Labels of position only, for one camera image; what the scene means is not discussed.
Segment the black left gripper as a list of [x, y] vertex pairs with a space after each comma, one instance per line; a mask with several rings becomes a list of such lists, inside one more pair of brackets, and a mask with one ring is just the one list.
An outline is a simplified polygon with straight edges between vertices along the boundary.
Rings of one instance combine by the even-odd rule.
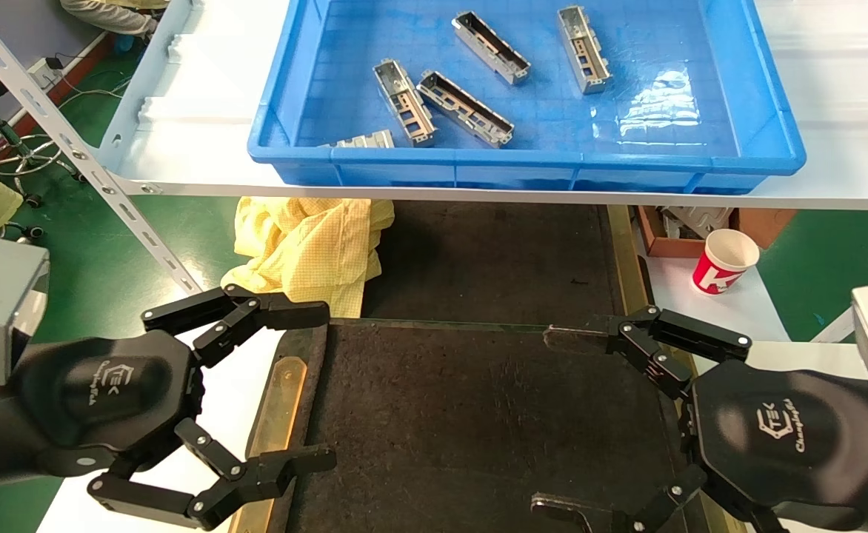
[[[206, 392], [200, 366], [214, 367], [261, 329], [310, 329], [329, 321], [325, 301], [294, 303], [281, 292], [223, 286], [145, 311], [150, 332], [141, 336], [29, 346], [5, 388], [30, 435], [5, 447], [19, 445], [5, 462], [5, 477], [107, 469], [87, 486], [100, 506], [204, 531], [248, 503], [279, 499], [296, 478], [334, 469], [335, 452], [302, 446], [238, 461], [194, 421]], [[193, 352], [173, 337], [204, 325]], [[216, 475], [210, 488], [190, 494], [133, 481], [179, 448]]]

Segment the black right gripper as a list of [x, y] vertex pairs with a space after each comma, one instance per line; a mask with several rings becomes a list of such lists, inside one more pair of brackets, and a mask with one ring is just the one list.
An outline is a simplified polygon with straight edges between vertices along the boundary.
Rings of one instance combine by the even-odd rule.
[[[550, 325], [546, 347], [619, 355], [665, 397], [690, 392], [698, 462], [715, 499], [738, 518], [762, 510], [814, 529], [868, 531], [868, 381], [757, 369], [743, 363], [752, 346], [745, 334], [657, 306], [596, 316], [593, 325]], [[692, 382], [671, 348], [722, 363]], [[691, 465], [636, 512], [542, 492], [531, 512], [583, 532], [658, 532], [705, 483], [705, 470]]]

